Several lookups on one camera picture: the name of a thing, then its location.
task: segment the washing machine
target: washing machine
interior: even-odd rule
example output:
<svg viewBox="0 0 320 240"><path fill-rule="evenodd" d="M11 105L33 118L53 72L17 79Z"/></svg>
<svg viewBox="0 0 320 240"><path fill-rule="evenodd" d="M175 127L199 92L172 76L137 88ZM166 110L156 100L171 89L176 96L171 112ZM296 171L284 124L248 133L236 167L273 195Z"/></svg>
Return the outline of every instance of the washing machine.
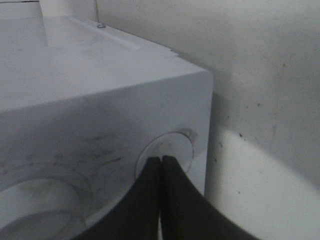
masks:
<svg viewBox="0 0 320 240"><path fill-rule="evenodd" d="M212 92L209 71L98 22L1 20L0 239L70 239L150 156L203 193Z"/></svg>

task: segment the white appliance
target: white appliance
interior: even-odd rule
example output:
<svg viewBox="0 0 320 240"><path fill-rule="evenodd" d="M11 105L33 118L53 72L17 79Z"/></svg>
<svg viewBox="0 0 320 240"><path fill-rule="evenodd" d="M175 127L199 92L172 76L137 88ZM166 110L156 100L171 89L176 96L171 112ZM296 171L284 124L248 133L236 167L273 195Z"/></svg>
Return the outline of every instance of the white appliance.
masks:
<svg viewBox="0 0 320 240"><path fill-rule="evenodd" d="M0 239L69 239L149 156L203 193L212 92L207 70L97 22L1 20Z"/></svg>

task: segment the screw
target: screw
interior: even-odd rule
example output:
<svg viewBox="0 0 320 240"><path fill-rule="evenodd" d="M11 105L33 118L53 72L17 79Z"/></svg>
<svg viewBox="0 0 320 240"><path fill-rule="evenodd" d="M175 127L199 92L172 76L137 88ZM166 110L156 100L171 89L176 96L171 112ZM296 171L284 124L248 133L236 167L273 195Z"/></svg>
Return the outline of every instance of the screw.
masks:
<svg viewBox="0 0 320 240"><path fill-rule="evenodd" d="M98 29L105 29L105 28L106 28L106 25L104 25L103 23L99 23L96 27L97 27Z"/></svg>

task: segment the appliance top panel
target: appliance top panel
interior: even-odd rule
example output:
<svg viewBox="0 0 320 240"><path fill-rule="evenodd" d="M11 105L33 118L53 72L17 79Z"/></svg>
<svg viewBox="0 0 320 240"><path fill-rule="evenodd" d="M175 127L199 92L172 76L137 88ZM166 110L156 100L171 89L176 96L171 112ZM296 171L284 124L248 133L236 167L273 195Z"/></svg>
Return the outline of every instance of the appliance top panel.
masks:
<svg viewBox="0 0 320 240"><path fill-rule="evenodd" d="M169 48L74 17L0 20L0 112L204 69Z"/></svg>

